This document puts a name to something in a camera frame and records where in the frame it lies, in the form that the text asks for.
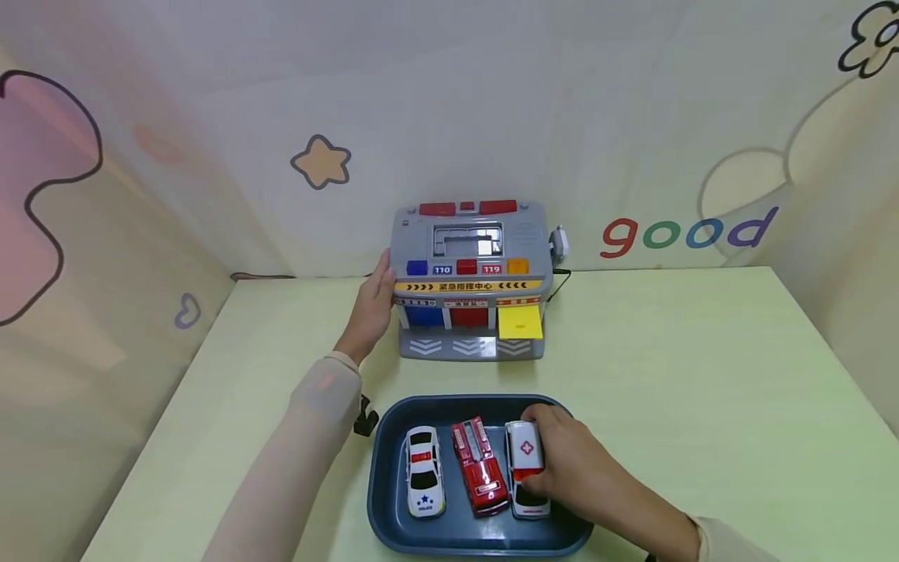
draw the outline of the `blue button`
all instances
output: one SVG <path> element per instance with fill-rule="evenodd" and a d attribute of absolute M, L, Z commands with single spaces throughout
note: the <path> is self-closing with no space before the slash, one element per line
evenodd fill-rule
<path fill-rule="evenodd" d="M 409 260 L 405 263 L 405 274 L 406 275 L 427 275 L 428 274 L 428 261 L 427 260 Z"/>
<path fill-rule="evenodd" d="M 443 309 L 406 307 L 405 315 L 410 326 L 443 326 Z"/>

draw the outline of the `hand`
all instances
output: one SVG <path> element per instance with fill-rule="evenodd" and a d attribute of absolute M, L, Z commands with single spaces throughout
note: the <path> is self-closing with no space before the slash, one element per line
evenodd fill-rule
<path fill-rule="evenodd" d="M 350 320 L 334 346 L 336 352 L 346 353 L 357 365 L 362 365 L 390 324 L 396 274 L 387 267 L 389 263 L 389 250 L 384 250 L 375 271 L 359 287 Z"/>
<path fill-rule="evenodd" d="M 699 531 L 686 514 L 644 486 L 563 408 L 534 404 L 521 419 L 535 422 L 546 469 L 522 485 L 564 504 L 660 560 L 696 562 Z"/>

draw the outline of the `toy building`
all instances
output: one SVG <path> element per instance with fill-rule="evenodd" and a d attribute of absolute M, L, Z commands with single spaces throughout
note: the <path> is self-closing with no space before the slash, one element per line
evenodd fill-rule
<path fill-rule="evenodd" d="M 567 254 L 534 201 L 423 203 L 396 213 L 390 263 L 403 357 L 543 356 L 543 309 Z"/>

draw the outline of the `white sleeve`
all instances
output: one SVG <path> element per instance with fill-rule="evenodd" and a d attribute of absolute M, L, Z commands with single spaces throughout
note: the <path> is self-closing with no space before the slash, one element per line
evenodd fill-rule
<path fill-rule="evenodd" d="M 724 522 L 690 517 L 699 528 L 699 562 L 778 562 Z"/>
<path fill-rule="evenodd" d="M 222 516 L 203 562 L 290 562 L 318 488 L 360 412 L 359 368 L 317 361 Z"/>

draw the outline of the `toy police car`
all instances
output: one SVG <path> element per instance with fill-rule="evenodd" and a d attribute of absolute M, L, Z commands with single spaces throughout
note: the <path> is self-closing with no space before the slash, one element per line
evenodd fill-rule
<path fill-rule="evenodd" d="M 519 519 L 549 517 L 549 500 L 524 489 L 521 481 L 543 472 L 543 446 L 537 425 L 514 421 L 505 425 L 506 459 L 509 488 L 512 489 L 512 515 Z"/>
<path fill-rule="evenodd" d="M 405 450 L 409 513 L 419 519 L 436 517 L 446 506 L 437 430 L 429 425 L 412 428 L 405 435 Z"/>

